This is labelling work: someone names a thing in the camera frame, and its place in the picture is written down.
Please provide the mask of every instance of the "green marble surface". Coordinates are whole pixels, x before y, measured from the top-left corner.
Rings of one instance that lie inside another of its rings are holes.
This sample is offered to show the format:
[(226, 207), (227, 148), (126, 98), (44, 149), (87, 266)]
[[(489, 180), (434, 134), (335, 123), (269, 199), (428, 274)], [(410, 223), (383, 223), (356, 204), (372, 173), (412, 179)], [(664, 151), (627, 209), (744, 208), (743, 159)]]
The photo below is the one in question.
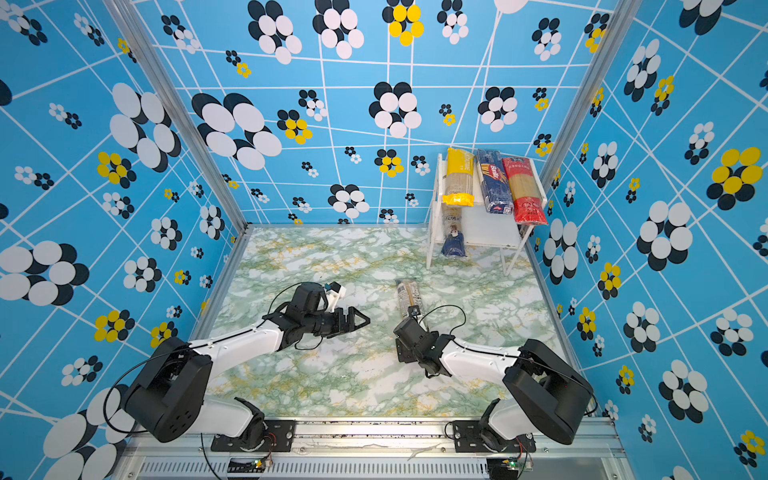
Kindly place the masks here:
[[(256, 228), (212, 335), (260, 321), (279, 291), (301, 281), (341, 283), (347, 294), (339, 306), (357, 307), (371, 324), (309, 352), (291, 348), (252, 359), (212, 379), (208, 393), (243, 397), (267, 415), (479, 416), (493, 399), (508, 398), (504, 387), (427, 379), (416, 363), (397, 361), (395, 278), (416, 279), (427, 310), (460, 305), (467, 323), (457, 337), (492, 346), (534, 338), (562, 356), (525, 254), (505, 277), (498, 249), (470, 247), (466, 259), (437, 253), (430, 271), (425, 253), (425, 228)], [(427, 317), (430, 329), (441, 333), (461, 320), (453, 308)], [(305, 335), (300, 347), (317, 341)]]

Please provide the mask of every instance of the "blue pasta package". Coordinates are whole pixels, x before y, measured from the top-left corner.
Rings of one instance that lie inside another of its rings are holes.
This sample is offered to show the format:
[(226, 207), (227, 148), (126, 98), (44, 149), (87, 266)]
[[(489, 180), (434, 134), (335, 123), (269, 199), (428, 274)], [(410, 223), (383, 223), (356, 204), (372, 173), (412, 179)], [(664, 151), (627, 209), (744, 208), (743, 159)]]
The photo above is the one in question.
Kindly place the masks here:
[(512, 193), (504, 171), (502, 154), (495, 150), (475, 150), (485, 211), (490, 214), (512, 213)]

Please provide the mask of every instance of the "metal mounting plate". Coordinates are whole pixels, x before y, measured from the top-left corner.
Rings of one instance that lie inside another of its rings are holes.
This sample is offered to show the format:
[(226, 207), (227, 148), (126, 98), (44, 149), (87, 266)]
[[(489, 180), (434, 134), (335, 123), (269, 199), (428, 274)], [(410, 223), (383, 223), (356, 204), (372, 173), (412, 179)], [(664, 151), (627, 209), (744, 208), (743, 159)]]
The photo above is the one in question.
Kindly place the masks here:
[[(290, 452), (293, 445), (293, 434), (296, 430), (296, 420), (264, 420), (265, 440), (256, 447), (253, 452), (268, 452), (270, 443), (266, 434), (273, 433), (277, 438), (277, 444), (272, 447), (272, 452)], [(212, 452), (244, 452), (238, 439), (233, 439), (224, 435), (215, 436), (210, 444)]]
[[(454, 420), (452, 425), (453, 435), (455, 436), (453, 445), (457, 453), (494, 453), (485, 446), (480, 438), (480, 422)], [(533, 435), (531, 435), (531, 438), (528, 438), (526, 435), (518, 435), (516, 439), (509, 442), (506, 450), (499, 453), (509, 452), (511, 455), (517, 455), (521, 451), (521, 443), (523, 449), (528, 450), (528, 453), (536, 452), (536, 441), (533, 439)]]

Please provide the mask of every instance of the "yellow pasta package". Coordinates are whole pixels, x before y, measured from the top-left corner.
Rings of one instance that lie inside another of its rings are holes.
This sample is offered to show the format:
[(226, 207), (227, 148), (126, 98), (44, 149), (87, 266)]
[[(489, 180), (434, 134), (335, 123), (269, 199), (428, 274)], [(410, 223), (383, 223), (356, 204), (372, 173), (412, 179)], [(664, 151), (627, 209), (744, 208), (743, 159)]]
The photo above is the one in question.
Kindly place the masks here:
[(475, 204), (472, 175), (475, 173), (475, 155), (457, 148), (448, 149), (448, 174), (442, 201), (448, 205), (471, 207)]

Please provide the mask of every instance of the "red pasta package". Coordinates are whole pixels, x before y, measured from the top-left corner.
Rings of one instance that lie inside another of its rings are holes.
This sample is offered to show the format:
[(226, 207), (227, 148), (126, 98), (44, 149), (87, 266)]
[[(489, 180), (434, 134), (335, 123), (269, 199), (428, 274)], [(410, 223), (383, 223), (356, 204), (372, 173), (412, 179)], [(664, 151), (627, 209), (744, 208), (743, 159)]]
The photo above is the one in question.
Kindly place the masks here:
[(502, 162), (515, 205), (515, 222), (521, 225), (547, 225), (531, 161), (525, 157), (505, 157)]

